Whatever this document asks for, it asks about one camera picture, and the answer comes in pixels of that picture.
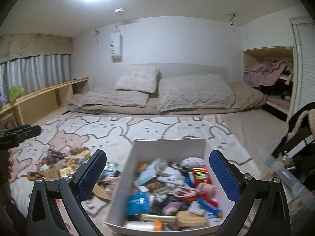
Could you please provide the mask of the person left hand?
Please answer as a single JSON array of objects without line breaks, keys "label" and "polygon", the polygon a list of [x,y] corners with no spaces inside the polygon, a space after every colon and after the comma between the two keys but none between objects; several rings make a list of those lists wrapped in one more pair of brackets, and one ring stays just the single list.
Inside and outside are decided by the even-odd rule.
[{"label": "person left hand", "polygon": [[12,179],[12,173],[13,173],[13,166],[14,166],[14,161],[11,158],[11,153],[12,150],[8,149],[8,153],[9,153],[9,157],[8,157],[8,179],[11,180]]}]

